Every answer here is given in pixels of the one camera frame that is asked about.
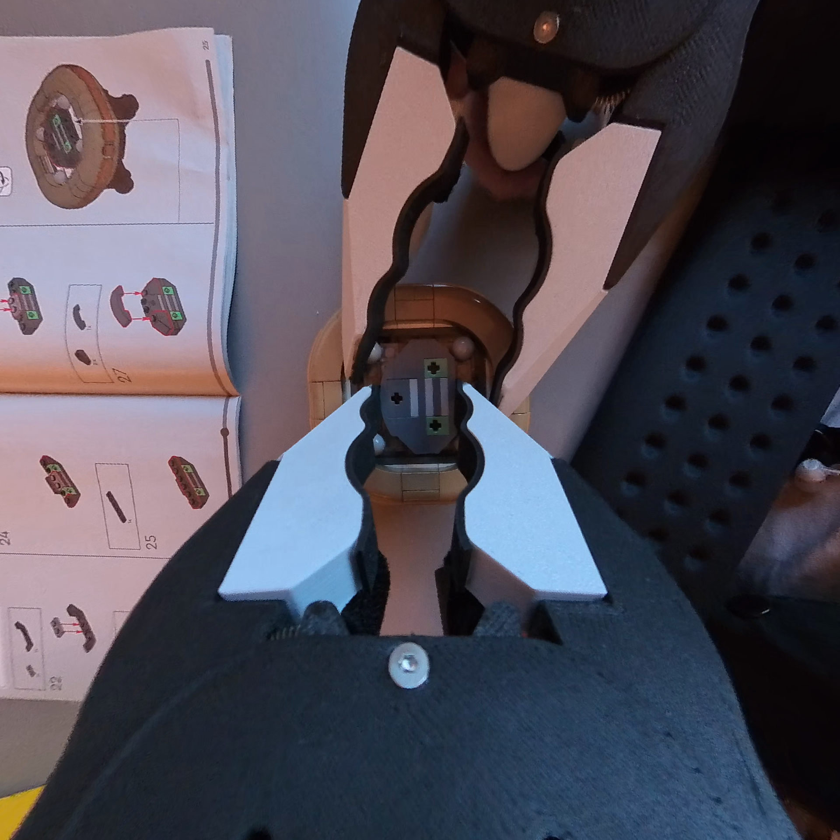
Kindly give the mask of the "person in dark jacket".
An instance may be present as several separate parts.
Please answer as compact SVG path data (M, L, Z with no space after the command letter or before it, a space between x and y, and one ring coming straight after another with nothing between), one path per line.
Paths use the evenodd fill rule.
M753 736L804 837L838 838L839 394L739 567Z

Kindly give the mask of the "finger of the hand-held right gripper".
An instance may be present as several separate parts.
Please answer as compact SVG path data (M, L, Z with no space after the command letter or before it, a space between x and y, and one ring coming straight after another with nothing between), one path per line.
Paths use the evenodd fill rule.
M604 298L660 134L614 122L554 166L544 202L548 263L524 305L521 347L500 383L504 414L520 406Z
M407 271L418 219L456 184L468 140L439 68L398 47L343 201L342 346L354 386L382 330L386 299Z

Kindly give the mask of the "open instruction booklet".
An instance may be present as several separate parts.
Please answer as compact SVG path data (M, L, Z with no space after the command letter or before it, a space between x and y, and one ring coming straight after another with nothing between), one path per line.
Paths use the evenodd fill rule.
M2 37L1 689L81 700L239 487L233 52Z

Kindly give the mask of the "yellow parts bin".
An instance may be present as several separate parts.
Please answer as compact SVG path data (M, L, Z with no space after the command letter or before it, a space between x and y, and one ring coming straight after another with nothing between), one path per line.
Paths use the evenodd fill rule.
M14 838L19 827L31 812L44 786L7 795L0 801L0 837Z

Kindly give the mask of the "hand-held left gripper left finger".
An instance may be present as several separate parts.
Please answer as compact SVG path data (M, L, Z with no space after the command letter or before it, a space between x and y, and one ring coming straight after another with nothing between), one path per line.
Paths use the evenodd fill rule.
M382 628L390 574L364 483L382 420L364 386L279 459L218 588L229 601L281 600L295 619L330 602L352 634Z

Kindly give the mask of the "black perforated chair part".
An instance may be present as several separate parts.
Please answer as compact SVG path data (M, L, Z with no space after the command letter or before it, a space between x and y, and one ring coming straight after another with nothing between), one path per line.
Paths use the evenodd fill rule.
M575 469L695 603L722 598L838 387L838 188L708 196Z

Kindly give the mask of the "tan brick-built pot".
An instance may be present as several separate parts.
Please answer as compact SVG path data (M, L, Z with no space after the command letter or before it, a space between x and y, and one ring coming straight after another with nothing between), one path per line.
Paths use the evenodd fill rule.
M508 350L508 318L478 292L445 285L400 284L385 304L383 329L376 340L363 383L382 390L382 370L410 340L440 342L456 362L456 382L489 394L497 363ZM457 466L458 432L438 455L412 453L388 431L382 416L382 451L366 481L373 497L393 502L454 502L466 486Z

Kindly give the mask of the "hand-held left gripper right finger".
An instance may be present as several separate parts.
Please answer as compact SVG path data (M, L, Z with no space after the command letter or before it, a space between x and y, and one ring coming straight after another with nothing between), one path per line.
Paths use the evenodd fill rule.
M527 625L539 602L607 589L550 454L472 385L457 384L458 468L467 486L436 570L444 634L472 634L497 602Z

